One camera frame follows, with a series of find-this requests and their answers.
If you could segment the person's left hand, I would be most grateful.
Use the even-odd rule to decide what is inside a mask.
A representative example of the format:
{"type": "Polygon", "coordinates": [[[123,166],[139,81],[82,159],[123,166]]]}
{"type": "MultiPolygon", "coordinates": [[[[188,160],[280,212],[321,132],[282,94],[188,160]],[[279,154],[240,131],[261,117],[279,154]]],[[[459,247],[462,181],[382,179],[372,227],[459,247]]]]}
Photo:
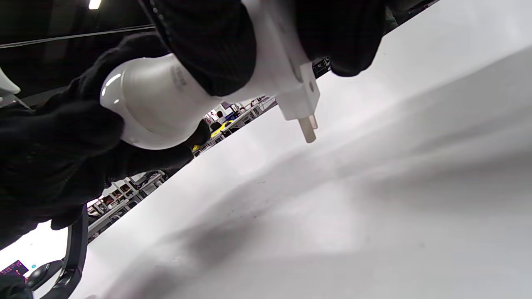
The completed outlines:
{"type": "Polygon", "coordinates": [[[36,110],[1,109],[1,248],[40,223],[68,227],[112,182],[141,172],[178,171],[192,161],[193,147],[210,137],[204,121],[178,146],[149,151],[122,142],[122,118],[99,102],[115,67],[168,53],[154,32],[127,36],[36,110]]]}

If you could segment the person's right hand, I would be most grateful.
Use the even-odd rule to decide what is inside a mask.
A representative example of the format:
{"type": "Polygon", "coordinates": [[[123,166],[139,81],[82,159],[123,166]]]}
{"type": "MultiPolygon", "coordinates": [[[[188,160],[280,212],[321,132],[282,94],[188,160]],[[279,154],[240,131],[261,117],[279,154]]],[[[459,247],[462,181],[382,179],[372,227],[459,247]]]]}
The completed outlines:
{"type": "MultiPolygon", "coordinates": [[[[257,45],[239,0],[141,0],[162,42],[213,96],[241,89],[254,72],[257,45]]],[[[308,59],[330,59],[338,76],[371,66],[384,35],[384,0],[296,0],[298,37],[308,59]]]]}

